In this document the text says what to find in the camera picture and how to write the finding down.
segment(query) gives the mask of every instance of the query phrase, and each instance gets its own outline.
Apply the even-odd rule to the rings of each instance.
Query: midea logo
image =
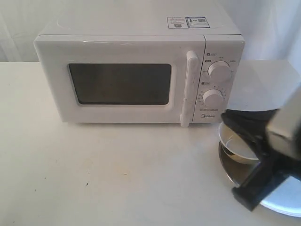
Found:
[[[201,114],[201,118],[214,118],[215,116],[212,114]]]

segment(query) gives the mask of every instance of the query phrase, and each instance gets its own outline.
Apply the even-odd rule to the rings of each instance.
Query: label sticker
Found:
[[[187,17],[187,22],[189,28],[209,28],[206,17],[204,16],[192,16]]]
[[[188,28],[185,17],[168,17],[167,22],[171,29]]]

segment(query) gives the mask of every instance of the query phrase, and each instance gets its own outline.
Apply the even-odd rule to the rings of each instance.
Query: table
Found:
[[[0,77],[2,226],[301,224],[233,198],[217,124],[63,123],[39,63],[0,63]],[[262,93],[258,110],[281,106],[298,81],[286,61],[242,62],[229,107],[256,107]]]

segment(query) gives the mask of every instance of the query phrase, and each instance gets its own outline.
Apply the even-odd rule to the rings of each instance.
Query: white wall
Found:
[[[67,1],[0,0],[0,61],[37,61],[32,42]],[[219,1],[245,37],[243,59],[289,59],[301,74],[301,0]]]

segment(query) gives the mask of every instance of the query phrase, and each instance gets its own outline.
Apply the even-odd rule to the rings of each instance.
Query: white microwave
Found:
[[[63,121],[214,123],[244,39],[213,0],[77,0],[34,41]]]

